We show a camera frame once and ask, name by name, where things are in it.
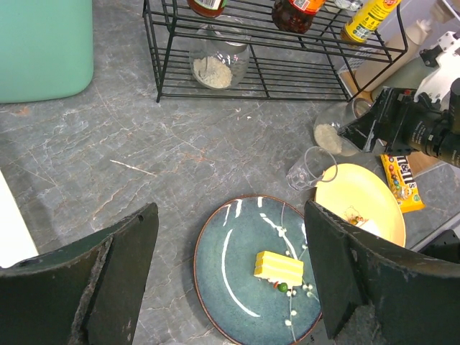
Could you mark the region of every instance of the yellow bottle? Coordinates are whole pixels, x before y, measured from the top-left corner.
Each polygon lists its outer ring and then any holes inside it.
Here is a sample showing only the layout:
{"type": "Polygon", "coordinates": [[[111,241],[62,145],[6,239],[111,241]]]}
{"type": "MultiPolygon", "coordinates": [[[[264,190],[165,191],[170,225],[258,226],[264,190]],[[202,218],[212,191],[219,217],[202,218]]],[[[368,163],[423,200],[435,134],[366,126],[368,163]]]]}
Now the yellow bottle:
{"type": "Polygon", "coordinates": [[[369,0],[341,31],[343,40],[363,43],[401,0],[369,0]]]}

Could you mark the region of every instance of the gray marble countertop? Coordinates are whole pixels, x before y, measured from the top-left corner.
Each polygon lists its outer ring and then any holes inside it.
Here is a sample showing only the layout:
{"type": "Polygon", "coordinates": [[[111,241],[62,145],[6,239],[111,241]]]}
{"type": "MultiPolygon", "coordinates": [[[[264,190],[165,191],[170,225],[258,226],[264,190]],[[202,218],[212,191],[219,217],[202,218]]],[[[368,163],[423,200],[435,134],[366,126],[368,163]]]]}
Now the gray marble countertop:
{"type": "MultiPolygon", "coordinates": [[[[77,96],[0,106],[0,167],[40,253],[92,234],[146,203],[160,232],[135,344],[230,344],[193,287],[201,227],[231,198],[266,194],[303,209],[288,168],[313,144],[324,103],[164,98],[155,83],[142,2],[95,0],[93,82],[77,96]]],[[[383,177],[376,157],[356,162],[383,177]]],[[[427,207],[405,215],[408,247],[458,211],[443,165],[417,179],[427,207]]]]}

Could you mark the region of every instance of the plate rim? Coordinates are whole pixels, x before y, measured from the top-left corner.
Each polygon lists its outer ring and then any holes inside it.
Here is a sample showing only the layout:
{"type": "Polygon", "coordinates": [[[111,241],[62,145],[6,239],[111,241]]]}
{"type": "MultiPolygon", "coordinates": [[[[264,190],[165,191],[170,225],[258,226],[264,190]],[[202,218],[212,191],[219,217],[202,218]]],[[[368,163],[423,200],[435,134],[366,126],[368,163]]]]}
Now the plate rim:
{"type": "MultiPolygon", "coordinates": [[[[195,291],[196,291],[196,294],[198,296],[198,299],[200,301],[200,304],[201,304],[201,307],[203,308],[206,316],[208,316],[208,319],[209,321],[214,325],[214,327],[223,335],[225,336],[228,340],[230,341],[233,341],[234,344],[236,345],[245,345],[245,344],[242,344],[242,343],[239,343],[238,341],[236,341],[235,339],[233,339],[232,337],[230,337],[227,333],[224,332],[224,330],[217,324],[217,322],[215,322],[215,320],[211,317],[211,315],[209,315],[209,312],[208,310],[206,309],[205,305],[204,305],[204,302],[203,302],[203,299],[201,297],[201,293],[200,293],[200,289],[198,288],[198,283],[197,283],[197,279],[196,279],[196,255],[198,253],[198,245],[200,244],[200,240],[201,240],[201,237],[203,236],[203,233],[204,231],[206,230],[206,227],[208,225],[208,223],[211,221],[211,219],[216,215],[216,213],[218,213],[225,205],[235,201],[235,200],[238,200],[238,199],[245,199],[245,198],[258,198],[258,197],[263,197],[263,198],[270,198],[272,200],[275,200],[275,201],[278,201],[278,202],[281,202],[281,203],[284,203],[286,206],[290,207],[291,209],[293,209],[295,212],[297,212],[303,219],[303,221],[305,222],[305,219],[304,219],[304,216],[303,214],[298,210],[296,209],[295,207],[293,207],[292,205],[290,205],[289,203],[279,199],[279,198],[276,198],[274,196],[270,196],[270,195],[265,195],[265,194],[246,194],[246,195],[242,195],[242,196],[239,196],[239,197],[236,197],[236,198],[232,198],[228,201],[226,201],[224,204],[222,204],[221,206],[219,206],[209,217],[208,219],[206,220],[205,224],[202,226],[201,230],[200,230],[200,234],[198,235],[198,239],[196,240],[196,244],[195,244],[195,251],[193,253],[193,284],[195,285],[195,291]]],[[[313,323],[313,325],[310,327],[310,329],[308,330],[307,333],[305,333],[305,335],[302,337],[302,338],[299,338],[297,339],[294,343],[291,343],[290,345],[295,345],[297,344],[299,341],[302,341],[303,339],[305,339],[312,331],[313,329],[316,327],[316,325],[318,324],[318,322],[321,320],[321,318],[323,317],[323,311],[320,309],[320,312],[319,312],[319,315],[318,317],[316,318],[315,322],[313,323]]]]}

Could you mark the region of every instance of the green olive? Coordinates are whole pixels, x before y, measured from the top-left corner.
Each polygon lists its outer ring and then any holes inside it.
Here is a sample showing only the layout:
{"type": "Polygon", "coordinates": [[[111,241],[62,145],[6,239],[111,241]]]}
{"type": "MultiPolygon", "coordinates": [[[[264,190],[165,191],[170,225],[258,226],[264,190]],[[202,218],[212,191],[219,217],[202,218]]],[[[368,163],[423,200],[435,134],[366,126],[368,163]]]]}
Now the green olive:
{"type": "Polygon", "coordinates": [[[282,293],[285,293],[288,291],[288,284],[285,282],[282,282],[281,284],[278,284],[278,290],[281,291],[282,293]]]}

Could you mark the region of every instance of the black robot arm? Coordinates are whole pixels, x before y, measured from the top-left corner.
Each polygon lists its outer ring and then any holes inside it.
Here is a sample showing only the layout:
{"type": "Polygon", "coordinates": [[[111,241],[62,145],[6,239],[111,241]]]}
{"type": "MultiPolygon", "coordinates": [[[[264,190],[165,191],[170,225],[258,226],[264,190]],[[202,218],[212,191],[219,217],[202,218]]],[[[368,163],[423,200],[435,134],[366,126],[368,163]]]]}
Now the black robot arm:
{"type": "Polygon", "coordinates": [[[451,86],[449,109],[440,110],[426,93],[415,100],[416,90],[384,88],[371,109],[343,126],[339,135],[363,152],[372,152],[378,139],[385,153],[407,155],[421,151],[460,167],[460,78],[451,86]]]}

